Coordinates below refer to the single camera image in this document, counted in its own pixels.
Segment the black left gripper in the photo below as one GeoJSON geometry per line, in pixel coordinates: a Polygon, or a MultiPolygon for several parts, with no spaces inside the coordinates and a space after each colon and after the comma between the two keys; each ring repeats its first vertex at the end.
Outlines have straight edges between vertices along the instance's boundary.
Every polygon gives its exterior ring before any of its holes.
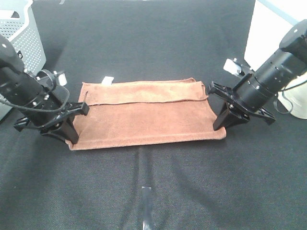
{"type": "Polygon", "coordinates": [[[89,106],[86,102],[63,102],[53,93],[32,92],[13,95],[13,104],[23,115],[14,124],[19,132],[25,128],[39,130],[42,135],[55,136],[62,141],[76,144],[79,135],[74,128],[73,118],[70,115],[88,115],[89,106]]]}

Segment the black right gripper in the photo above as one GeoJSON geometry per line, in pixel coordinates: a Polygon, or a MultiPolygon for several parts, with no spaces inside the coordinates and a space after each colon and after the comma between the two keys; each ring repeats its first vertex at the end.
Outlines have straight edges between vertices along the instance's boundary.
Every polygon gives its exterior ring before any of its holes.
{"type": "Polygon", "coordinates": [[[272,113],[263,107],[259,107],[253,111],[230,87],[212,81],[209,85],[208,94],[216,95],[224,101],[223,107],[213,123],[213,129],[215,131],[222,127],[230,128],[248,123],[251,116],[263,119],[268,125],[275,122],[275,117],[272,113]]]}

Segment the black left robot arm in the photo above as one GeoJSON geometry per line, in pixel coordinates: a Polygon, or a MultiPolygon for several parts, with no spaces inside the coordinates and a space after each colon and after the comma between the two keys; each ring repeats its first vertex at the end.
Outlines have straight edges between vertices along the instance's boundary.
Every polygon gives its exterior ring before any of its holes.
{"type": "Polygon", "coordinates": [[[79,135],[73,125],[77,115],[87,115],[86,102],[68,102],[60,99],[54,90],[59,87],[56,78],[60,75],[44,69],[44,77],[39,78],[28,71],[12,44],[4,36],[0,37],[0,93],[1,103],[18,109],[23,115],[14,124],[18,131],[39,130],[43,136],[76,144],[79,135]]]}

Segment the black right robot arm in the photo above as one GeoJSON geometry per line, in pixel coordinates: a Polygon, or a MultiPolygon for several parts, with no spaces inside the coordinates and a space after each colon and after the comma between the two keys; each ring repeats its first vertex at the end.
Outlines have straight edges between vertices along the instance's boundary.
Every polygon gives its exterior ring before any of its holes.
{"type": "Polygon", "coordinates": [[[306,71],[307,21],[302,20],[287,32],[278,49],[256,71],[242,66],[241,79],[233,88],[210,83],[209,93],[224,101],[213,129],[245,124],[251,116],[271,125],[275,117],[263,106],[306,71]]]}

